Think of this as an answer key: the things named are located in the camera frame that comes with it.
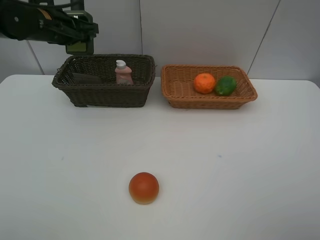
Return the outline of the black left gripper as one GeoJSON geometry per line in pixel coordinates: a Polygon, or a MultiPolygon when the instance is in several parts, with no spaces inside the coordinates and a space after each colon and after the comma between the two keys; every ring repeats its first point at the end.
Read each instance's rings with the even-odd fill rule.
{"type": "MultiPolygon", "coordinates": [[[[71,43],[73,20],[61,9],[36,8],[38,27],[34,33],[34,40],[50,44],[67,45],[71,43]]],[[[94,39],[99,34],[99,26],[94,22],[76,21],[76,31],[81,39],[94,39]]]]}

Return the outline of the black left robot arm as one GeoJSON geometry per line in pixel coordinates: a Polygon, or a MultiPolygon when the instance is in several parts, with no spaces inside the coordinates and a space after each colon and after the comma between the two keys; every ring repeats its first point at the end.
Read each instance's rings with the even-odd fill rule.
{"type": "Polygon", "coordinates": [[[83,0],[65,4],[55,4],[53,0],[0,2],[2,38],[70,46],[92,43],[98,33],[98,24],[85,11],[83,0]]]}

